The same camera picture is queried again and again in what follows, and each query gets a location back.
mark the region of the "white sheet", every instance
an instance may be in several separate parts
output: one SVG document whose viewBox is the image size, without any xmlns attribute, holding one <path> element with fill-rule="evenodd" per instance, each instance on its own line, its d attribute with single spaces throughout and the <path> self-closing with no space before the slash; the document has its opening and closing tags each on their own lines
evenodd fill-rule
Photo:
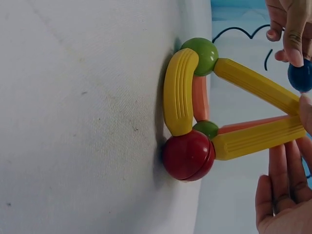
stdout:
<svg viewBox="0 0 312 234">
<path fill-rule="evenodd" d="M 164 171 L 161 84 L 207 0 L 3 0 L 0 234 L 192 234 Z"/>
</svg>

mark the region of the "black curved line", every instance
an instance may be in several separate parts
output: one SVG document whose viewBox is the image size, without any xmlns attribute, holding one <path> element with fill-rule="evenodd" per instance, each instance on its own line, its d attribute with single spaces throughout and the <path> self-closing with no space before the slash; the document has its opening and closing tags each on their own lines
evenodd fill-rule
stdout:
<svg viewBox="0 0 312 234">
<path fill-rule="evenodd" d="M 252 39 L 254 38 L 254 36 L 257 34 L 257 32 L 259 32 L 262 28 L 265 28 L 265 27 L 269 27 L 270 25 L 269 24 L 264 24 L 264 25 L 261 25 L 260 27 L 258 27 L 251 35 L 244 29 L 240 28 L 240 27 L 229 27 L 229 28 L 226 28 L 224 30 L 222 30 L 214 39 L 213 39 L 213 43 L 215 42 L 215 40 L 217 40 L 223 33 L 229 31 L 229 30 L 238 30 L 238 31 L 241 31 L 243 32 L 244 34 L 246 34 L 246 36 L 249 37 L 249 39 Z"/>
<path fill-rule="evenodd" d="M 267 63 L 268 63 L 268 59 L 272 53 L 273 49 L 271 49 L 268 53 L 268 55 L 265 57 L 265 60 L 264 60 L 264 70 L 268 71 L 268 67 L 267 67 Z"/>
<path fill-rule="evenodd" d="M 260 27 L 258 27 L 252 34 L 249 34 L 246 30 L 240 28 L 240 27 L 229 27 L 229 28 L 226 28 L 224 30 L 222 30 L 220 33 L 218 33 L 218 35 L 213 38 L 213 43 L 215 42 L 215 40 L 217 40 L 223 33 L 229 31 L 229 30 L 238 30 L 238 31 L 241 31 L 242 33 L 244 33 L 246 36 L 249 37 L 249 39 L 253 39 L 254 36 L 257 34 L 257 32 L 259 32 L 261 29 L 265 28 L 265 27 L 269 27 L 270 25 L 269 24 L 264 24 L 264 25 L 261 25 Z M 273 49 L 271 49 L 268 53 L 268 55 L 266 56 L 265 60 L 264 60 L 264 70 L 268 70 L 268 67 L 267 67 L 267 62 L 268 62 L 268 59 L 272 53 Z"/>
</svg>

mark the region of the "fingernail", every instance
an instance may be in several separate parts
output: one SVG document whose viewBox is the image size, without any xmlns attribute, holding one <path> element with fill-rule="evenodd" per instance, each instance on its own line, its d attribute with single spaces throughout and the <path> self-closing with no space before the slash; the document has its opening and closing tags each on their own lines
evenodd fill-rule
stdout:
<svg viewBox="0 0 312 234">
<path fill-rule="evenodd" d="M 300 106 L 303 105 L 312 105 L 312 100 L 309 98 L 309 96 L 306 93 L 301 94 L 300 97 Z"/>
<path fill-rule="evenodd" d="M 274 32 L 273 32 L 273 30 L 268 30 L 267 31 L 267 36 L 268 36 L 268 38 L 270 38 L 270 39 L 274 39 Z"/>
<path fill-rule="evenodd" d="M 288 59 L 292 61 L 295 67 L 303 66 L 303 58 L 299 50 L 290 49 Z"/>
</svg>

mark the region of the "red ball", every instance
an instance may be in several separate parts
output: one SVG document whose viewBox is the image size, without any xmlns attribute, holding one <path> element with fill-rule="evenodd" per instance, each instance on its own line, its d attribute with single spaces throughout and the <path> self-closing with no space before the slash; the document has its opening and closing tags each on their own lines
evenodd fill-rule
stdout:
<svg viewBox="0 0 312 234">
<path fill-rule="evenodd" d="M 194 181 L 211 169 L 215 150 L 208 138 L 195 130 L 183 136 L 173 136 L 163 150 L 167 172 L 178 180 Z"/>
</svg>

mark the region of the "magnetic building toy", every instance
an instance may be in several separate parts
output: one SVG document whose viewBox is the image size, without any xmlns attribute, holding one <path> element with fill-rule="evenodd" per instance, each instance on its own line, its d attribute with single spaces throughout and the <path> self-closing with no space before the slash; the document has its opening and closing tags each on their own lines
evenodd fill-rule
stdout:
<svg viewBox="0 0 312 234">
<path fill-rule="evenodd" d="M 206 76 L 212 71 L 286 115 L 218 128 L 210 121 L 206 91 Z M 172 134 L 163 149 L 163 164 L 182 181 L 201 179 L 214 160 L 235 159 L 306 135 L 297 95 L 233 60 L 219 58 L 215 45 L 204 38 L 186 41 L 171 58 L 163 87 L 163 114 Z"/>
</svg>

